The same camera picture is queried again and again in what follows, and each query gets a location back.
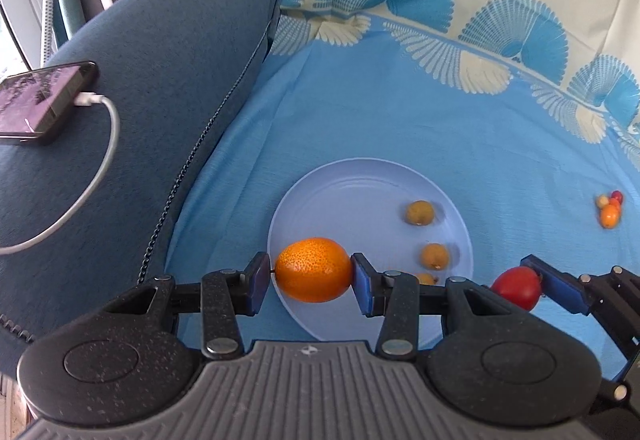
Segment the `red cherry tomato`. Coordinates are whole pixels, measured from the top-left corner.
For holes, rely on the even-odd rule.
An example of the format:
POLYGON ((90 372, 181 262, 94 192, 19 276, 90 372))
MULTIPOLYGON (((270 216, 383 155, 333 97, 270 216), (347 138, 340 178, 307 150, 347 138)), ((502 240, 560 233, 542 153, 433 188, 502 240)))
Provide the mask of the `red cherry tomato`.
POLYGON ((613 191, 611 193, 611 197, 613 200, 617 200, 620 204, 622 204, 624 201, 623 193, 620 191, 613 191))
POLYGON ((540 276, 531 268, 518 266, 500 274, 491 290, 525 311, 533 310, 541 297, 540 276))

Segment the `tan longan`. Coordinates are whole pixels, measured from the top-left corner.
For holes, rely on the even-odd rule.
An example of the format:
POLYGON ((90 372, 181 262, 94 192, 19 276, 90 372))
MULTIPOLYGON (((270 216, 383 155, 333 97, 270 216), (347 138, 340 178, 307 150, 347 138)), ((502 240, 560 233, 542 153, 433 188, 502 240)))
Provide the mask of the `tan longan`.
POLYGON ((607 197, 606 195, 604 195, 604 194, 599 195, 599 196, 596 198, 596 205, 597 205, 597 208, 599 208, 599 209, 602 209, 602 208, 605 208, 605 206, 608 206, 608 203, 609 203, 609 202, 610 202, 610 200, 609 200, 609 199, 608 199, 608 197, 607 197))
POLYGON ((416 200, 407 206, 406 220, 413 226, 428 226, 434 219, 434 206, 427 200, 416 200))
POLYGON ((431 273, 418 273, 416 275, 416 278, 419 280, 419 283, 421 285, 427 285, 427 286, 431 286, 431 285, 436 285, 438 283, 438 278, 436 278, 436 276, 431 275, 431 273))
POLYGON ((449 266, 450 255, 445 245, 428 243, 421 250, 420 261, 424 268, 444 270, 449 266))

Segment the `orange kumquat front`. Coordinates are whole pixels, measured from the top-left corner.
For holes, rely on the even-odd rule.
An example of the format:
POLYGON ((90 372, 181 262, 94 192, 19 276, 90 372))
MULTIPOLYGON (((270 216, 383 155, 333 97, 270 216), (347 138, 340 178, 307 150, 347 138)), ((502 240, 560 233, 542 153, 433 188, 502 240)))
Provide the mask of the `orange kumquat front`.
POLYGON ((614 229, 620 223, 620 212, 608 205, 600 209, 600 225, 605 229, 614 229))

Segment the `orange mandarin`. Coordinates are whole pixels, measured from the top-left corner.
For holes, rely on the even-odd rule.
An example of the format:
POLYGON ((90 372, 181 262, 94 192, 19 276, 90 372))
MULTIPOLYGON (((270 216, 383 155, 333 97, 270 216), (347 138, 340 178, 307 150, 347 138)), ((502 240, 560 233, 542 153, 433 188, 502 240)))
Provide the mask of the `orange mandarin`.
POLYGON ((273 273, 285 295, 308 304, 342 296, 354 278, 346 250, 328 238, 306 238, 288 245, 278 256, 273 273))

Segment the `small orange kumquat back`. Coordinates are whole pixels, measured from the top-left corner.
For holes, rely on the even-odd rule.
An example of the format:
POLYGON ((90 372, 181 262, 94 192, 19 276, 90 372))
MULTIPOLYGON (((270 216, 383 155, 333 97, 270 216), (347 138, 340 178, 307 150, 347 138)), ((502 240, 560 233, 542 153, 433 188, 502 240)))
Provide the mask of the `small orange kumquat back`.
POLYGON ((611 197, 608 200, 608 204, 612 207, 614 207, 618 212, 620 212, 622 210, 622 206, 620 206, 620 202, 618 200, 616 200, 616 198, 611 197))

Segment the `light blue round plate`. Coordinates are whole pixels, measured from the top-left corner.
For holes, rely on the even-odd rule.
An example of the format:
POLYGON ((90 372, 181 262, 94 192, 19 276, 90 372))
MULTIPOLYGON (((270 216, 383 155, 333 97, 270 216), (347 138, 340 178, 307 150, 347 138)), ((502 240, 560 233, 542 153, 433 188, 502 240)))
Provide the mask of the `light blue round plate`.
POLYGON ((267 238, 271 258, 305 238, 329 238, 346 252, 362 252, 376 270, 424 272, 420 261, 428 243, 447 247, 450 263, 435 272, 438 282, 450 276, 470 278, 472 243, 457 207, 423 174, 377 158, 350 158, 322 165, 300 178, 274 212, 267 238), (413 226, 406 209, 427 200, 435 209, 428 226, 413 226))

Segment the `tan longan in cluster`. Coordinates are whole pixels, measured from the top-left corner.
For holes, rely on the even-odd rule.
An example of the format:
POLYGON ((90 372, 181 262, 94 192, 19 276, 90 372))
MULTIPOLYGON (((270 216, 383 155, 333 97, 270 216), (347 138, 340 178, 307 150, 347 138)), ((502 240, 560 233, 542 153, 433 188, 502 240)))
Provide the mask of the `tan longan in cluster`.
POLYGON ((609 202, 610 202, 610 200, 609 200, 609 199, 608 199, 608 197, 607 197, 606 195, 604 195, 604 194, 599 195, 599 196, 596 198, 596 205, 597 205, 597 208, 599 208, 599 209, 602 209, 602 208, 605 208, 605 206, 608 206, 608 203, 609 203, 609 202))

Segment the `blue patterned bed sheet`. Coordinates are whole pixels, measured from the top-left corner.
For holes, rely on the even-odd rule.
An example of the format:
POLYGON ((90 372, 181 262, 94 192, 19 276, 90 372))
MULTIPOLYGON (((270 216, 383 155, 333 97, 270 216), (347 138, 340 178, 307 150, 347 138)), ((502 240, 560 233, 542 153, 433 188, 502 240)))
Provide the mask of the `blue patterned bed sheet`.
POLYGON ((242 268, 288 189, 337 160, 405 165, 454 202, 473 280, 526 255, 639 267, 639 0, 284 0, 255 89, 166 259, 242 268), (623 193, 602 228, 596 198, 623 193))

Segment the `black smartphone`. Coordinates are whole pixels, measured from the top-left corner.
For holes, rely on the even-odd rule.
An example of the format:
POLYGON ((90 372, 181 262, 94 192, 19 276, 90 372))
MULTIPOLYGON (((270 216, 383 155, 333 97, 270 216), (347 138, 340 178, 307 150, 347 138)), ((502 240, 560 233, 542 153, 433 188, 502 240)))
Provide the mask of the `black smartphone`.
POLYGON ((99 75, 95 62, 48 66, 1 82, 1 144, 48 144, 62 131, 79 93, 99 75))

